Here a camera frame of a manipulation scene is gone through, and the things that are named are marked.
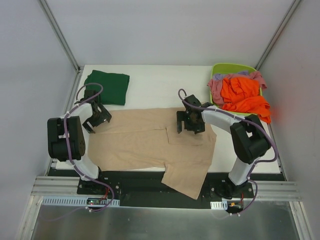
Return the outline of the beige t shirt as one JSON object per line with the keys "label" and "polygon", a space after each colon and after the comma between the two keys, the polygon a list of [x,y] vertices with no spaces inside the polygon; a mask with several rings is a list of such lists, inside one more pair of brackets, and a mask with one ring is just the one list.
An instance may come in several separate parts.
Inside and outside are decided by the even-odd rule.
{"label": "beige t shirt", "polygon": [[102,171],[164,168],[166,186],[196,200],[213,161],[217,135],[209,124],[194,134],[177,132],[181,108],[111,112],[89,136],[88,156]]}

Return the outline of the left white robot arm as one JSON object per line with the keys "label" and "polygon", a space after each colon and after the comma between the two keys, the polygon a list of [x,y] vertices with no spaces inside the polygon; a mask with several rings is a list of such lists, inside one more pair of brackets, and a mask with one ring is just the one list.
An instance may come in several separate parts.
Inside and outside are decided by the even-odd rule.
{"label": "left white robot arm", "polygon": [[100,93],[85,90],[84,97],[65,115],[47,120],[48,154],[52,159],[69,162],[88,188],[99,195],[106,183],[99,178],[100,168],[89,158],[89,138],[94,128],[108,123],[110,112],[103,106]]}

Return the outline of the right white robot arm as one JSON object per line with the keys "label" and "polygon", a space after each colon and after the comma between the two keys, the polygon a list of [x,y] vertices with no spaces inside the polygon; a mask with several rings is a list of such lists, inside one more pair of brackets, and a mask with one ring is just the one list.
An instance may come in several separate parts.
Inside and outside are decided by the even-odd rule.
{"label": "right white robot arm", "polygon": [[216,126],[231,135],[236,160],[228,174],[225,192],[237,197],[243,191],[243,184],[261,157],[272,147],[271,139],[255,114],[239,116],[208,102],[202,104],[194,95],[181,98],[184,111],[176,113],[177,132],[203,133],[205,125]]}

